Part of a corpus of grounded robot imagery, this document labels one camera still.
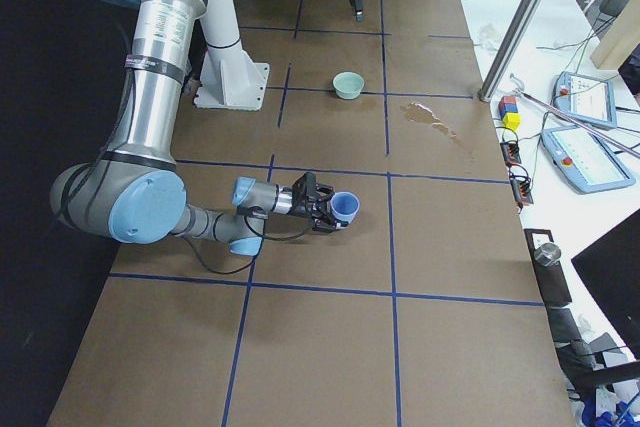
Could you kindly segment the crumpled white tissue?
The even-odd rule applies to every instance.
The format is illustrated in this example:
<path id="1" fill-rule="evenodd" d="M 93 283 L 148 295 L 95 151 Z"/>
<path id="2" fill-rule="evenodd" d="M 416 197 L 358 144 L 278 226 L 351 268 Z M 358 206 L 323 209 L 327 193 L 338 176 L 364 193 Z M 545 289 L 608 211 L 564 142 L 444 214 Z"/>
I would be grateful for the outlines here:
<path id="1" fill-rule="evenodd" d="M 473 40 L 473 45 L 484 51 L 496 53 L 503 41 L 504 33 L 493 23 L 481 26 Z"/>

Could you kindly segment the teach pendant tablet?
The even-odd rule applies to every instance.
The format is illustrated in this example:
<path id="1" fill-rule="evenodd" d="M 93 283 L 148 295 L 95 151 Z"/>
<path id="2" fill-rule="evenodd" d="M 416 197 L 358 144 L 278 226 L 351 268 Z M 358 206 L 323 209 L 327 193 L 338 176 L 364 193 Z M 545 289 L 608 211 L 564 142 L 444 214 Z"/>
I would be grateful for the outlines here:
<path id="1" fill-rule="evenodd" d="M 563 71 L 557 77 L 552 105 L 572 118 L 612 129 L 618 126 L 612 82 Z"/>
<path id="2" fill-rule="evenodd" d="M 544 129 L 541 139 L 559 172 L 579 193 L 622 189 L 636 182 L 614 152 L 582 128 Z"/>

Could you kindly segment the blue plastic cup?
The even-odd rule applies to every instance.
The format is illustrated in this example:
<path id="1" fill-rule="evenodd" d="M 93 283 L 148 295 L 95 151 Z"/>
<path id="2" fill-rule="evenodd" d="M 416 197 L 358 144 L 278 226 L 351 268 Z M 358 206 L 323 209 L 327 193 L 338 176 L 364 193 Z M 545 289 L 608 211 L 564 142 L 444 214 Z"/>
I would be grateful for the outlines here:
<path id="1" fill-rule="evenodd" d="M 335 192 L 329 201 L 330 212 L 339 228 L 346 228 L 356 218 L 359 209 L 359 198 L 348 191 Z"/>

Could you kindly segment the far teach pendant tablet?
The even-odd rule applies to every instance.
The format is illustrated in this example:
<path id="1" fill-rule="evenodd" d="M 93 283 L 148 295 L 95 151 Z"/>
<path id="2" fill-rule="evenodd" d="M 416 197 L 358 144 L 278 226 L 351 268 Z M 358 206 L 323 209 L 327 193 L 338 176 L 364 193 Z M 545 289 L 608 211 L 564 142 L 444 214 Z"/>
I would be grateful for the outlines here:
<path id="1" fill-rule="evenodd" d="M 557 77 L 552 105 L 572 118 L 612 129 L 618 126 L 612 82 L 563 71 Z"/>

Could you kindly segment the small metal cylinder weight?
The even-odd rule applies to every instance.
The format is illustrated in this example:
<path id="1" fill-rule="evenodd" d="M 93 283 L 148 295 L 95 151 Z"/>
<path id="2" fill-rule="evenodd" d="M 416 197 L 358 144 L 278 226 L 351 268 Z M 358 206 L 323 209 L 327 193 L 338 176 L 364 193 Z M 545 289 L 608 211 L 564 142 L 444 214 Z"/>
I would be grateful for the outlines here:
<path id="1" fill-rule="evenodd" d="M 560 261 L 561 255 L 562 252 L 558 245 L 553 242 L 545 242 L 534 249 L 533 259 L 537 265 L 551 267 Z"/>

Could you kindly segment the near teach pendant tablet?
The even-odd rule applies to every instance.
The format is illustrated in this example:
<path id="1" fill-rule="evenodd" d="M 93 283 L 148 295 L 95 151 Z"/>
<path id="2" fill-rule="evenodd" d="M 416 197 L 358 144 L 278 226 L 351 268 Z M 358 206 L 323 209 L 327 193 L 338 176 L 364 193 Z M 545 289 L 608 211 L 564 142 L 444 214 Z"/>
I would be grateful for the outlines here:
<path id="1" fill-rule="evenodd" d="M 614 152 L 582 128 L 544 129 L 541 139 L 559 172 L 579 193 L 622 189 L 636 182 Z"/>

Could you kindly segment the black electronics board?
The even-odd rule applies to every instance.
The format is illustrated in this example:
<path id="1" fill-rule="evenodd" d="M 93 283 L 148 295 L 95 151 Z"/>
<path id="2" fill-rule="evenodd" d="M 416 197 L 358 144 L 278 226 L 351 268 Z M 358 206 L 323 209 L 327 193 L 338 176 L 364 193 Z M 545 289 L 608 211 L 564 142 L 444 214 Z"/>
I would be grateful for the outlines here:
<path id="1" fill-rule="evenodd" d="M 508 167 L 520 165 L 520 147 L 519 142 L 515 139 L 509 141 L 503 141 L 500 143 L 501 152 L 505 165 Z"/>
<path id="2" fill-rule="evenodd" d="M 529 176 L 510 174 L 509 181 L 514 195 L 514 200 L 519 208 L 534 204 L 531 193 L 531 178 Z"/>

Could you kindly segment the light green bowl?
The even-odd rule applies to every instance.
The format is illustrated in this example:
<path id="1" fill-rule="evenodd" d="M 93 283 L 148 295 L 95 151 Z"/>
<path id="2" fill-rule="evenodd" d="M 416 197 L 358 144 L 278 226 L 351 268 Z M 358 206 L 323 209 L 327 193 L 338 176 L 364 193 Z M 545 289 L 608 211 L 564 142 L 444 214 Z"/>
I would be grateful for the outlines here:
<path id="1" fill-rule="evenodd" d="M 355 72 L 340 72 L 332 79 L 332 86 L 336 96 L 343 100 L 354 100 L 362 93 L 365 80 Z"/>

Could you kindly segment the white mounting post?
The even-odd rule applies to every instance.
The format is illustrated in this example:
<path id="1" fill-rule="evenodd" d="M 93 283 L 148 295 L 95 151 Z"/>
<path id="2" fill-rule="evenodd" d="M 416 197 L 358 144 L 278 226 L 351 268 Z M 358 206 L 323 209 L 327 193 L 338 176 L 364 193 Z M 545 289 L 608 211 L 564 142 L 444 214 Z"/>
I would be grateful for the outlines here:
<path id="1" fill-rule="evenodd" d="M 233 0 L 209 0 L 200 19 L 206 54 L 195 105 L 206 109 L 257 111 L 262 107 L 270 65 L 244 50 Z"/>

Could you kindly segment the aluminium frame post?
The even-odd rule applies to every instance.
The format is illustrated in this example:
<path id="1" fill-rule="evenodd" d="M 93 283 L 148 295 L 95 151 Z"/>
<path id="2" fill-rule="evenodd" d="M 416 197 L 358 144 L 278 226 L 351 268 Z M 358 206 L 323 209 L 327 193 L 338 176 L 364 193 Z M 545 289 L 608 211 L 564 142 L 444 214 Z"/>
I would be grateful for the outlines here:
<path id="1" fill-rule="evenodd" d="M 478 97 L 481 101 L 489 102 L 495 94 L 540 2 L 541 0 L 520 1 L 496 57 L 478 92 Z"/>

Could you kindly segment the coloured cube block stack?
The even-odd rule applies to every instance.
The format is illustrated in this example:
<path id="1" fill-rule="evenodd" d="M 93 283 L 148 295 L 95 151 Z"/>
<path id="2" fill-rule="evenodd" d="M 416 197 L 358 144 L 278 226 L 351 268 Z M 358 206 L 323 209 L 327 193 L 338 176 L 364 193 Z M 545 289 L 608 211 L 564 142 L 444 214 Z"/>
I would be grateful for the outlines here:
<path id="1" fill-rule="evenodd" d="M 521 123 L 521 117 L 514 96 L 503 96 L 498 103 L 498 112 L 504 127 L 513 131 L 518 129 Z"/>

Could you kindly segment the long reacher grabber tool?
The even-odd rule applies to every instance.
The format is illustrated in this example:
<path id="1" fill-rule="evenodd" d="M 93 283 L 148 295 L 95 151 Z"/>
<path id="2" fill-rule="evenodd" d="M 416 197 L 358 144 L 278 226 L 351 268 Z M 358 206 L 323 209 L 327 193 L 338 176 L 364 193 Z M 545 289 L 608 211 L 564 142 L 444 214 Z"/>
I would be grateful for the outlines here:
<path id="1" fill-rule="evenodd" d="M 627 153 L 629 155 L 631 155 L 632 157 L 638 159 L 639 158 L 639 153 L 637 151 L 635 151 L 634 149 L 627 147 L 626 145 L 624 145 L 623 143 L 617 141 L 616 139 L 612 138 L 611 136 L 605 134 L 604 132 L 595 129 L 594 127 L 591 127 L 590 125 L 572 118 L 571 116 L 569 116 L 567 113 L 557 109 L 556 107 L 549 105 L 548 103 L 545 103 L 535 97 L 533 97 L 532 95 L 528 94 L 525 92 L 525 86 L 524 83 L 521 79 L 519 79 L 518 77 L 516 77 L 513 73 L 511 73 L 509 75 L 509 79 L 510 81 L 516 86 L 514 93 L 519 96 L 519 97 L 523 97 L 524 99 L 533 102 L 534 104 L 544 108 L 546 111 L 550 112 L 551 114 L 553 114 L 554 116 L 558 117 L 559 119 L 565 121 L 565 122 L 569 122 L 579 128 L 584 129 L 585 131 L 589 132 L 590 134 L 594 135 L 595 137 L 613 145 L 614 147 L 616 147 L 618 150 L 621 150 L 624 153 Z"/>

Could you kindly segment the black monitor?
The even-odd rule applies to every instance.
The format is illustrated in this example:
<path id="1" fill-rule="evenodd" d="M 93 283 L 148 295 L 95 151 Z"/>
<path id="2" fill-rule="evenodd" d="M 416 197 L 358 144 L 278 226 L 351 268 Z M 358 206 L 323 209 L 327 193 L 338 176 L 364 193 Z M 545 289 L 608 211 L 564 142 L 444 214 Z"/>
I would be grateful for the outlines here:
<path id="1" fill-rule="evenodd" d="M 639 358 L 639 211 L 571 262 L 624 344 Z"/>

